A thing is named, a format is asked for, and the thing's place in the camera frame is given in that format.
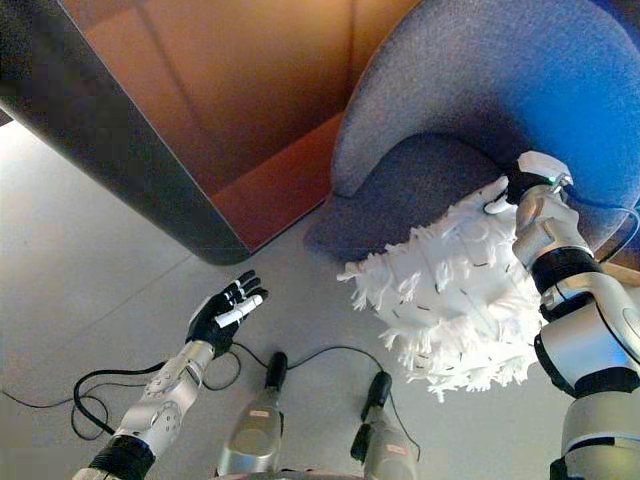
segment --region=black joint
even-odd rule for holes
[[[371,386],[369,387],[369,394],[367,395],[367,403],[365,403],[362,414],[360,415],[363,422],[367,421],[371,407],[384,407],[391,392],[392,383],[391,375],[387,372],[378,372],[373,378],[373,382],[371,382]]]
[[[269,360],[269,368],[267,368],[267,379],[264,388],[276,388],[282,390],[282,385],[287,377],[288,359],[283,352],[276,352]]]
[[[555,320],[558,320],[559,318],[564,317],[565,315],[570,314],[571,312],[575,312],[576,310],[581,309],[587,303],[589,303],[592,298],[592,295],[588,292],[580,293],[575,297],[570,298],[569,300],[565,300],[553,310],[547,310],[546,306],[541,305],[540,313],[545,320],[547,320],[548,322],[553,322]]]
[[[143,480],[155,460],[149,445],[138,438],[120,435],[109,440],[89,468],[108,472],[121,480]]]
[[[600,392],[633,393],[640,387],[637,372],[625,367],[612,367],[585,375],[576,382],[576,398]]]
[[[531,266],[531,276],[540,293],[566,278],[585,272],[602,272],[602,268],[581,248],[557,248],[542,255]]]
[[[564,457],[559,458],[551,464],[549,467],[549,479],[572,480],[571,477],[569,477],[569,470],[567,469],[567,462],[564,461]]]
[[[549,355],[547,355],[547,351],[544,348],[544,344],[542,343],[542,337],[540,336],[540,334],[536,335],[536,338],[533,341],[533,347],[536,351],[536,356],[540,361],[540,365],[547,373],[547,375],[549,375],[551,383],[553,383],[556,388],[563,391],[567,395],[571,395],[573,398],[576,398],[576,392],[573,387],[569,385],[569,383],[564,379],[564,377],[560,374],[558,369],[549,358]]]
[[[373,429],[371,428],[371,425],[368,423],[360,425],[358,433],[356,433],[356,438],[351,444],[351,458],[360,463],[364,463],[367,458],[367,451],[369,450],[369,443],[371,442],[372,434]]]
[[[578,450],[583,447],[593,447],[596,445],[606,445],[608,447],[613,447],[616,444],[616,439],[613,437],[599,437],[599,438],[590,438],[588,440],[583,440],[582,442],[576,443],[573,447],[569,449],[570,452],[574,450]]]
[[[518,164],[514,164],[511,171],[507,172],[509,186],[507,187],[507,202],[518,205],[522,196],[537,185],[551,185],[551,181],[542,175],[521,172]]]

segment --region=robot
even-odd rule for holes
[[[568,168],[542,154],[523,154],[508,190],[487,206],[518,205],[513,250],[541,294],[549,321],[536,354],[553,385],[575,401],[565,417],[561,457],[551,480],[640,478],[640,310],[629,292],[603,273],[565,202]],[[177,438],[204,372],[226,353],[247,314],[268,296],[247,272],[203,302],[189,322],[186,345],[146,386],[108,445],[74,480],[143,479]],[[281,352],[270,361],[264,391],[243,411],[225,443],[218,474],[240,479],[347,479],[277,472],[284,417],[278,399],[287,370]],[[351,449],[367,480],[415,480],[416,461],[403,433],[384,413],[391,377],[374,378]]]

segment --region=robotic hand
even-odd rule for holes
[[[88,468],[74,480],[142,480],[175,441],[182,419],[195,402],[209,363],[229,351],[233,336],[268,292],[249,271],[212,295],[189,321],[186,344],[151,379],[120,427]]]
[[[509,175],[506,196],[518,205],[513,251],[531,273],[550,322],[535,339],[536,354],[552,383],[576,399],[551,478],[638,478],[639,308],[603,273],[578,233],[578,214],[561,195],[572,183],[566,165],[528,152]]]

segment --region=orange panel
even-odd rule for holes
[[[350,0],[149,0],[140,8],[237,178],[344,108]]]
[[[376,48],[419,0],[355,0],[350,84],[360,78]]]
[[[64,0],[64,6],[82,31],[131,8],[136,0]]]
[[[85,35],[203,190],[217,191],[233,162],[198,126],[137,10],[112,15]]]
[[[341,119],[336,115],[213,196],[249,249],[264,245],[329,194]]]

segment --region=white fluffy object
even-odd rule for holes
[[[520,384],[536,361],[533,339],[544,319],[533,280],[511,250],[516,208],[483,210],[506,186],[498,179],[436,223],[412,229],[407,243],[347,263],[338,276],[355,279],[356,310],[369,303],[387,323],[380,337],[396,347],[409,381],[427,379],[441,402],[445,390]]]

